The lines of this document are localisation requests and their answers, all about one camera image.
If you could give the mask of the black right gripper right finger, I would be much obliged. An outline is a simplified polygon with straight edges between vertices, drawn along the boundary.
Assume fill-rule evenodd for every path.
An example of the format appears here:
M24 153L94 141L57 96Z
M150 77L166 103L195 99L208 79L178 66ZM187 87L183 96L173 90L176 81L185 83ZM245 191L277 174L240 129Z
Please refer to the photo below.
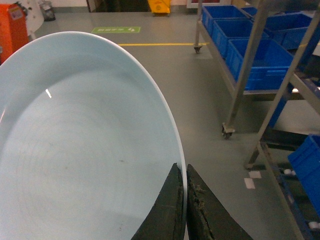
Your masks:
M186 225L190 240L251 240L192 165L187 166Z

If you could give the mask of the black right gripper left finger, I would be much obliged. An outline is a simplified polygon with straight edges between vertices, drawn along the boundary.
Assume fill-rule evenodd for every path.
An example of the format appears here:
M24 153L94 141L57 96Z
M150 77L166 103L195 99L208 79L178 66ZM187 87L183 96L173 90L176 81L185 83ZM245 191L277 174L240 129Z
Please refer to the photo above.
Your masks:
M182 240L185 227L183 220L183 178L174 163L145 220L133 235L133 240Z

